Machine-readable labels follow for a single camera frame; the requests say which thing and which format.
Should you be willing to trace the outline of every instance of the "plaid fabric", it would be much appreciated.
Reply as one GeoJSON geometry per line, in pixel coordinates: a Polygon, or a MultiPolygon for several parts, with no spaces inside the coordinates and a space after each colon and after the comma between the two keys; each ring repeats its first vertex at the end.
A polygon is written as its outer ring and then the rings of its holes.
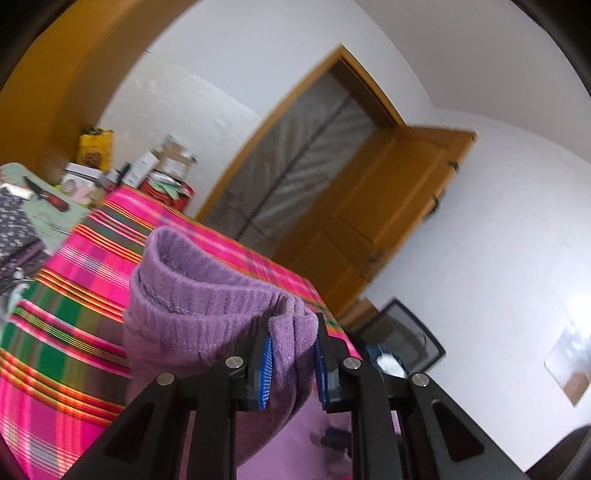
{"type": "Polygon", "coordinates": [[[124,409],[129,276],[159,225],[299,297],[345,340],[309,281],[129,188],[113,192],[49,259],[0,344],[0,433],[32,480],[61,477],[124,409]]]}

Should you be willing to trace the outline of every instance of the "open door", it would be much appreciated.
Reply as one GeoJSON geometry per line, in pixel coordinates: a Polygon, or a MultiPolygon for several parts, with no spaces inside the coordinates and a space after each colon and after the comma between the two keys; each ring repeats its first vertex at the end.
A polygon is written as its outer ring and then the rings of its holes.
{"type": "Polygon", "coordinates": [[[475,138],[438,128],[377,130],[273,260],[308,278],[338,317],[437,206],[475,138]]]}

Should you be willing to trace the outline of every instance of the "knife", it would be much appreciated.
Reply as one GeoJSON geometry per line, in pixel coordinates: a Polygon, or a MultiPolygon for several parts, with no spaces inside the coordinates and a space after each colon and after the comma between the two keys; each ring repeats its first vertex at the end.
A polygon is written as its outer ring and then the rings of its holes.
{"type": "Polygon", "coordinates": [[[49,193],[46,190],[43,190],[39,185],[34,183],[29,177],[23,177],[22,179],[25,181],[25,183],[28,185],[28,187],[34,193],[37,194],[37,196],[40,199],[47,200],[55,208],[57,208],[60,212],[67,212],[70,209],[70,205],[68,205],[67,201],[62,200],[61,198],[57,197],[56,195],[53,195],[52,193],[49,193]]]}

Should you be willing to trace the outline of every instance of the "door frame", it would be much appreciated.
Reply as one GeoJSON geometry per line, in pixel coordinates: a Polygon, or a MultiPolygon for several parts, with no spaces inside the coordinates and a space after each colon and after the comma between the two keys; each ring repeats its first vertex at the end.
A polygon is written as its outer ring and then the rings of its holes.
{"type": "Polygon", "coordinates": [[[256,146],[265,138],[289,107],[326,73],[330,73],[357,100],[378,129],[406,126],[402,117],[377,82],[351,55],[349,50],[343,45],[339,45],[333,53],[329,54],[313,68],[265,118],[257,131],[230,162],[199,210],[195,220],[198,222],[205,220],[213,205],[256,146]]]}

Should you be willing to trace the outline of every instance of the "cardboard box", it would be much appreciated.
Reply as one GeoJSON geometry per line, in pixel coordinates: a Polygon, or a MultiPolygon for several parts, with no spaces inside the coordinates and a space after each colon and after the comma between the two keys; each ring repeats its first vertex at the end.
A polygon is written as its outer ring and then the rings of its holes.
{"type": "Polygon", "coordinates": [[[183,181],[191,166],[197,161],[195,156],[184,148],[172,135],[167,135],[161,151],[154,152],[158,158],[155,170],[165,173],[178,181],[183,181]]]}
{"type": "Polygon", "coordinates": [[[138,188],[156,165],[158,165],[158,158],[152,152],[146,152],[134,162],[129,172],[125,174],[123,183],[132,188],[138,188]]]}

